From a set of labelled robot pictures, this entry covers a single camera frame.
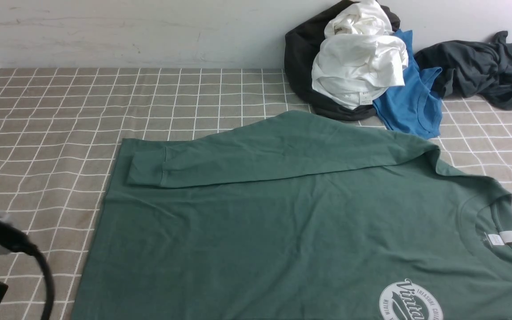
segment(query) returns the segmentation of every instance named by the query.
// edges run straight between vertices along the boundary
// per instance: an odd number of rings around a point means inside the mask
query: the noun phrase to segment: neckline
[[[488,205],[495,205],[492,210],[492,220],[497,230],[499,232],[512,231],[511,201],[508,199],[504,205],[501,202],[502,198],[510,196],[511,194],[500,186],[490,188],[486,194],[480,192],[472,196],[458,208],[457,223],[461,241],[466,249],[498,277],[512,282],[512,268],[507,268],[505,264],[499,263],[502,260],[483,245],[479,235],[475,232],[477,215]],[[502,209],[496,208],[499,204],[502,205]]]

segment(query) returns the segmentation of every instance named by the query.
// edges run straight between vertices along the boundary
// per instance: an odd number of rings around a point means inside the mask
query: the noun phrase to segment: circular graphic
[[[378,301],[384,320],[443,320],[437,300],[410,279],[394,282],[384,289]]]

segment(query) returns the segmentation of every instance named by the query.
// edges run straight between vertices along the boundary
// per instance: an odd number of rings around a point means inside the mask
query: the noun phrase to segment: clothing
[[[507,35],[498,32],[490,43],[438,43],[414,57],[421,69],[443,69],[432,87],[440,97],[480,95],[495,107],[512,110],[512,43]]]
[[[342,0],[288,32],[286,34],[286,52],[284,55],[284,69],[293,92],[303,101],[311,104],[318,115],[343,121],[364,120],[374,116],[376,111],[372,105],[364,105],[350,110],[313,90],[311,87],[311,69],[313,59],[319,53],[321,42],[325,40],[325,26],[352,4],[354,2]],[[390,19],[392,29],[394,31],[398,30],[400,19],[396,14],[390,12],[388,7],[382,6],[382,10]]]
[[[352,4],[325,27],[313,61],[312,87],[343,107],[370,105],[388,87],[404,85],[406,45],[392,33],[375,0]]]
[[[71,318],[512,318],[511,196],[439,153],[297,111],[123,140]]]
[[[404,87],[391,87],[374,100],[374,108],[384,125],[395,131],[415,134],[425,139],[440,135],[441,99],[430,91],[441,68],[420,71],[412,53],[412,31],[398,30],[394,36],[406,43],[408,68]]]

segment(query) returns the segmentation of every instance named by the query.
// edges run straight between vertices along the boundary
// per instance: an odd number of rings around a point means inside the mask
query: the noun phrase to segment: white wall
[[[0,0],[0,67],[283,65],[283,36],[336,0]],[[380,0],[415,49],[509,30],[512,0]]]

